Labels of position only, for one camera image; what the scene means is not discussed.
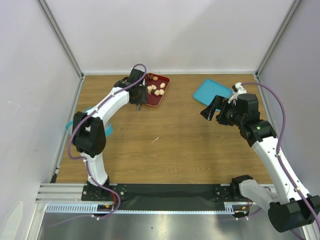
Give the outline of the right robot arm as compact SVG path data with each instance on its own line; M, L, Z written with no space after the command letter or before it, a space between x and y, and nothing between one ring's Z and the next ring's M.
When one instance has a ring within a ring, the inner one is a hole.
M293 172L277 147L279 139L271 124L260 118L259 101L255 94L243 93L229 100L215 96L200 113L206 120L237 126L263 162L275 191L267 190L251 176L231 180L230 195L236 201L248 198L267 212L272 226L280 233L307 226L318 218L320 197L312 196Z

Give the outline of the metal tongs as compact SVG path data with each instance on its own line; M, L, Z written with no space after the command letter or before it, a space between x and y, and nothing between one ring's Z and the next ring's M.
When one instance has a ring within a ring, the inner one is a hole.
M137 111L140 111L141 108L142 108L142 105L141 105L141 104L137 104L137 105L136 105L136 110L137 110Z

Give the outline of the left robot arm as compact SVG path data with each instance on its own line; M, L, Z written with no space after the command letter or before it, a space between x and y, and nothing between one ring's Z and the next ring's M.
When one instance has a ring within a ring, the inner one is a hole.
M146 66L134 65L129 76L117 81L102 101L87 112L74 114L67 153L72 160L83 160L88 175L87 186L98 200L107 199L111 193L116 195L109 188L103 161L107 142L105 127L121 107L146 102L146 77Z

